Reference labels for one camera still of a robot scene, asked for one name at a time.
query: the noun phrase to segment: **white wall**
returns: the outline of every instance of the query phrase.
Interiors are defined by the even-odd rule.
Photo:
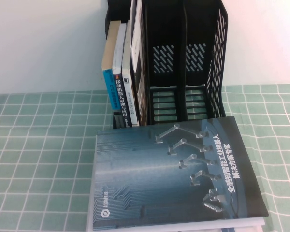
[[[224,85],[290,83],[290,0],[223,0]],[[107,0],[0,0],[0,93],[106,89]]]
[[[290,83],[290,0],[223,0],[224,85]]]
[[[106,0],[0,0],[0,93],[106,89]]]

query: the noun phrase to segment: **table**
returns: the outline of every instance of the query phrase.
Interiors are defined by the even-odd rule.
[[[226,86],[269,210],[290,232],[290,85]],[[86,228],[95,136],[112,128],[106,91],[0,95],[0,231]]]

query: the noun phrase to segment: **book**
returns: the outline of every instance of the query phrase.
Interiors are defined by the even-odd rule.
[[[99,131],[88,231],[259,226],[268,216],[235,119]]]
[[[263,232],[263,229],[262,226],[250,226],[250,227],[223,228],[212,230],[192,230],[192,231],[173,231],[173,232]]]
[[[119,97],[119,104],[122,112],[122,117],[124,119],[125,127],[131,127],[131,118],[128,108],[128,100],[125,92],[124,81],[122,78],[122,58],[124,52],[124,41],[126,35],[126,23],[121,23],[118,30],[117,41],[114,49],[113,57],[113,76],[116,84],[116,89]]]
[[[131,1],[130,45],[139,124],[145,126],[148,117],[148,80],[146,79],[145,28],[141,0]]]
[[[119,97],[113,78],[113,56],[121,21],[111,21],[102,59],[102,72],[113,110],[120,110]]]
[[[131,118],[132,126],[139,126],[138,112],[135,104],[135,97],[133,92],[133,80],[131,73],[133,70],[130,69],[131,66],[131,47],[130,47],[130,21],[127,23],[126,38],[124,45],[124,54],[122,58],[122,78],[124,81],[125,92],[128,101],[129,113]]]
[[[113,129],[125,128],[124,119],[121,111],[114,111],[113,117]]]

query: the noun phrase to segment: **black desk organizer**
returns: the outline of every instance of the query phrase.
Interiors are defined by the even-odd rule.
[[[221,0],[142,0],[148,125],[224,117],[228,15]],[[131,0],[108,0],[105,20],[127,22]]]

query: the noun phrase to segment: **ventilation slot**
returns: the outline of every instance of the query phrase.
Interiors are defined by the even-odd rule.
[[[186,90],[186,108],[188,120],[208,118],[204,92],[200,89]]]
[[[174,92],[153,92],[153,108],[155,124],[159,122],[176,122],[176,105]]]
[[[224,16],[219,11],[219,18],[217,20],[217,28],[215,34],[215,42],[213,47],[213,58],[209,67],[209,76],[207,82],[207,93],[213,109],[213,117],[222,117],[220,110],[220,92],[221,92],[221,76],[224,61],[224,50],[226,40],[226,21]]]
[[[203,71],[206,44],[189,44],[186,47],[187,72]]]
[[[154,47],[154,73],[173,73],[174,46]]]

